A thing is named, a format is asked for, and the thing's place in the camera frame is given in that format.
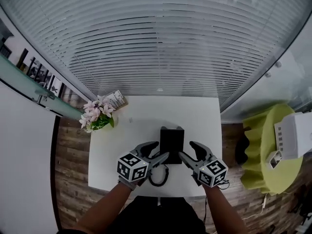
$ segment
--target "white device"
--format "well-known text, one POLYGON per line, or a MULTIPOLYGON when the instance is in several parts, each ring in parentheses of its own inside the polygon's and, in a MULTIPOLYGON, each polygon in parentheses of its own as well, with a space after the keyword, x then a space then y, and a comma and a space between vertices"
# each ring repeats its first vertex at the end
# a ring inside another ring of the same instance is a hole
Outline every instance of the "white device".
POLYGON ((293 113, 274 124, 276 149, 283 159, 303 156, 312 149, 312 113, 293 113))
POLYGON ((283 159, 283 155, 280 150, 271 152, 267 158, 266 164, 269 169, 274 169, 283 159))

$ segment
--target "white wall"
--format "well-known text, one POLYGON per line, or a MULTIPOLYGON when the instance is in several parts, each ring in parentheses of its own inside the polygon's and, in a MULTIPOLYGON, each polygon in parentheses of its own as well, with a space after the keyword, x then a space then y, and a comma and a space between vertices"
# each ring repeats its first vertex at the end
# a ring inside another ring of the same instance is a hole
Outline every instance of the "white wall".
MULTIPOLYGON (((11 61, 14 65, 16 65, 20 59, 21 54, 24 51, 24 46, 21 44, 21 39, 19 37, 9 37, 5 42, 4 45, 7 46, 12 53, 9 56, 9 61, 11 61)), ((29 66, 30 65, 30 58, 34 56, 34 53, 28 52, 24 63, 29 66)))
POLYGON ((0 83, 0 230, 55 234, 50 152, 55 115, 0 83))

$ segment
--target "human arm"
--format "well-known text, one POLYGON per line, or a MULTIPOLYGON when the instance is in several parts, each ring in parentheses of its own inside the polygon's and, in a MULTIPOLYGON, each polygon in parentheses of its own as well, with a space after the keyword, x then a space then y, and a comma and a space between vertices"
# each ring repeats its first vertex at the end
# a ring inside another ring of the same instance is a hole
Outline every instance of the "human arm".
POLYGON ((119 183, 105 197, 92 206, 72 228, 87 234, 104 233, 127 201, 131 189, 119 183))
POLYGON ((246 234, 247 230, 241 217, 229 204, 217 186, 203 185, 207 201, 218 234, 246 234))

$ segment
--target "pink flower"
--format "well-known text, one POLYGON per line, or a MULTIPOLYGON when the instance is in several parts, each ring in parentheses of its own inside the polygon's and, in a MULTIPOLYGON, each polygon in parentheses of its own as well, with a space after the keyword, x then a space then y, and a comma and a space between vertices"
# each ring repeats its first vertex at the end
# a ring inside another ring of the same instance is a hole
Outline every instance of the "pink flower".
POLYGON ((104 107, 99 108, 103 114, 105 114, 107 117, 111 118, 111 112, 114 110, 114 108, 109 108, 108 104, 105 104, 104 107))
POLYGON ((108 106, 108 108, 115 110, 115 107, 113 107, 110 103, 106 104, 108 106))
POLYGON ((86 117, 90 122, 93 122, 97 121, 100 113, 101 112, 98 108, 93 108, 91 111, 86 110, 86 113, 84 113, 83 116, 86 117))
POLYGON ((81 128, 85 127, 88 123, 89 123, 89 120, 87 117, 85 116, 81 116, 81 119, 79 120, 79 122, 81 123, 81 128))
POLYGON ((88 101, 87 104, 84 104, 83 108, 87 111, 87 110, 92 110, 94 108, 93 102, 92 101, 88 101))
POLYGON ((109 103, 109 99, 105 98, 105 96, 97 96, 97 98, 99 102, 103 105, 109 103))

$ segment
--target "black box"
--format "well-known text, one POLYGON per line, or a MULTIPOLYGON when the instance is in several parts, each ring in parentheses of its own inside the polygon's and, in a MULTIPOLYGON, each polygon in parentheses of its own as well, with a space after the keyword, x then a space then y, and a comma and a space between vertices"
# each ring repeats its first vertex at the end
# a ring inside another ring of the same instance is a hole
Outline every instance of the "black box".
POLYGON ((182 164, 178 152, 183 151, 184 129, 177 127, 176 129, 168 129, 161 127, 160 129, 160 154, 169 152, 169 157, 163 164, 182 164))

